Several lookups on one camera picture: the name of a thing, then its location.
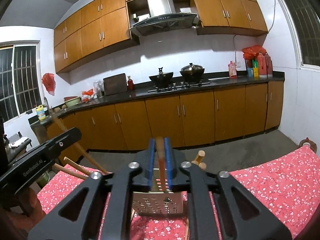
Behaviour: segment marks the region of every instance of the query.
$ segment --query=stainless steel range hood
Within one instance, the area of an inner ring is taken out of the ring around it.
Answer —
[[[196,13],[176,12],[173,0],[147,0],[150,18],[135,23],[130,30],[137,36],[171,30],[188,29],[196,26]]]

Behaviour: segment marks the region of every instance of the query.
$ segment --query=black countertop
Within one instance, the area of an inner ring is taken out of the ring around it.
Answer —
[[[126,92],[118,93],[115,95],[92,99],[90,102],[87,102],[87,103],[80,103],[76,106],[61,110],[60,112],[57,113],[57,117],[61,118],[67,114],[70,114],[79,110],[89,109],[92,107],[122,103],[122,102],[136,100],[136,99],[154,98],[159,96],[165,96],[165,95],[167,96],[167,95],[173,95],[173,94],[179,94],[179,93],[185,93],[185,92],[210,90],[214,88],[223,88],[223,87],[249,85],[249,84],[260,84],[260,83],[266,83],[270,81],[284,81],[284,72],[278,72],[278,71],[274,71],[273,77],[268,79],[253,78],[253,77],[248,77],[246,75],[239,75],[237,78],[228,78],[228,77],[225,77],[226,75],[224,72],[220,76],[222,77],[218,77],[216,73],[212,75],[212,78],[214,79],[210,80],[210,84],[191,87],[191,88],[182,88],[182,89],[178,88],[175,90],[165,91],[160,93],[148,92],[149,90],[154,88],[150,82],[146,82],[145,83],[146,86],[143,86],[143,83],[137,84],[135,85],[136,89],[134,91],[126,91]],[[41,122],[37,120],[37,116],[35,117],[36,118],[32,119],[33,122],[31,119],[29,120],[31,128],[35,128],[37,126],[45,126],[52,122],[50,116],[47,116],[46,119]]]

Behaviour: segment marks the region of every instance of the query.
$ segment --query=red bottle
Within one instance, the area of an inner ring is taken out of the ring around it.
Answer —
[[[273,77],[273,67],[272,67],[271,57],[269,56],[268,53],[266,53],[264,57],[266,58],[268,77]]]
[[[128,88],[129,88],[129,90],[134,90],[134,83],[133,83],[132,79],[130,78],[130,76],[128,76]]]
[[[267,63],[266,58],[264,55],[259,52],[259,55],[257,56],[258,61],[258,69],[259,69],[259,77],[260,78],[266,78],[267,77]]]

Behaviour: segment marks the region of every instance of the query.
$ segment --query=gray floor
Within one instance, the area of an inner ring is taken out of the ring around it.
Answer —
[[[186,159],[191,161],[198,150],[204,150],[206,170],[217,173],[221,170],[235,171],[259,165],[286,155],[295,149],[297,145],[293,141],[279,130],[275,130],[246,139],[182,152],[185,153]],[[135,157],[135,154],[124,153],[91,152],[90,155],[110,172],[120,170],[123,165],[131,162]],[[80,164],[94,168],[86,159],[83,159]]]

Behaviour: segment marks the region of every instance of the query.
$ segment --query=pot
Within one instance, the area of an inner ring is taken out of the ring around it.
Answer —
[[[156,76],[150,76],[150,80],[153,81],[157,88],[167,88],[171,84],[173,72],[163,73],[162,68],[159,68],[159,74]]]
[[[188,66],[180,70],[181,76],[187,83],[199,83],[202,79],[204,68],[200,65],[193,65],[190,63]]]

